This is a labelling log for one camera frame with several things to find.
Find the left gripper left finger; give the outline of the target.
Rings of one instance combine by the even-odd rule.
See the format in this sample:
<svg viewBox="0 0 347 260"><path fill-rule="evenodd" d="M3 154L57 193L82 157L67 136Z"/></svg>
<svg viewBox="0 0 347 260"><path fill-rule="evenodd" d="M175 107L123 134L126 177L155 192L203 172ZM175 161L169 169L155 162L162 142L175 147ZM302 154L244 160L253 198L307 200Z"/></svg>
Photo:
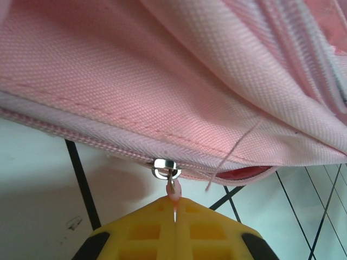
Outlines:
<svg viewBox="0 0 347 260"><path fill-rule="evenodd" d="M73 259L174 258L174 207L167 196L97 228L73 256Z"/></svg>

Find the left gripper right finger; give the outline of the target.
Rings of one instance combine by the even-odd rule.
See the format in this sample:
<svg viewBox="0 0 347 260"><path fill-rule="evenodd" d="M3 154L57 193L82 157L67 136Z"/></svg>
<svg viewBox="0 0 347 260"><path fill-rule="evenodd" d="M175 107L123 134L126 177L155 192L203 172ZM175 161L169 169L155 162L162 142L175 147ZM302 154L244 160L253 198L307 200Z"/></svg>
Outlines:
<svg viewBox="0 0 347 260"><path fill-rule="evenodd" d="M254 229L190 199L181 198L178 201L175 259L278 258Z"/></svg>

